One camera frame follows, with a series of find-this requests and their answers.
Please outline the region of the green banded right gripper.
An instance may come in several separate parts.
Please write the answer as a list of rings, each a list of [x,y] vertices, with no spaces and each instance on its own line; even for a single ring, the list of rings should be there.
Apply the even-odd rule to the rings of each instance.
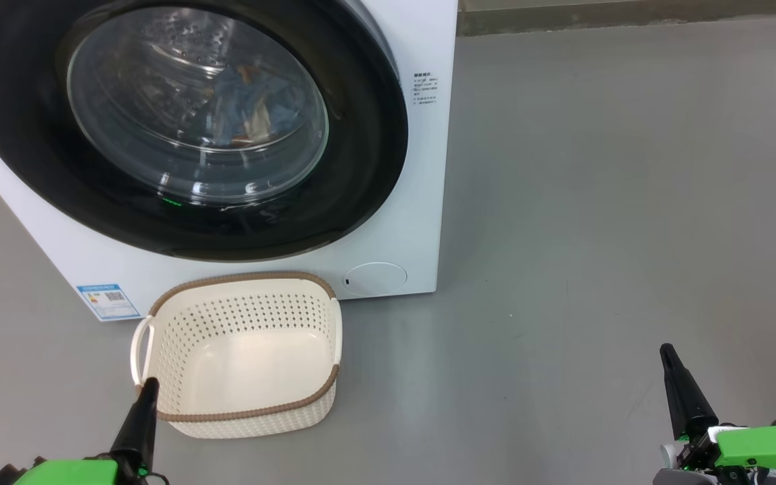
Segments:
[[[719,420],[672,344],[662,344],[674,444],[660,451],[655,484],[776,484],[776,424],[718,426]]]

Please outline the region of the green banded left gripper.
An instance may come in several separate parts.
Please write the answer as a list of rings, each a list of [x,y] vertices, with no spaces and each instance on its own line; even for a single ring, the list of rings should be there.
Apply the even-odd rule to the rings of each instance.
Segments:
[[[7,464],[0,469],[0,484],[169,484],[166,476],[152,472],[159,390],[157,378],[145,381],[113,442],[110,457],[37,457],[33,467],[21,469]]]

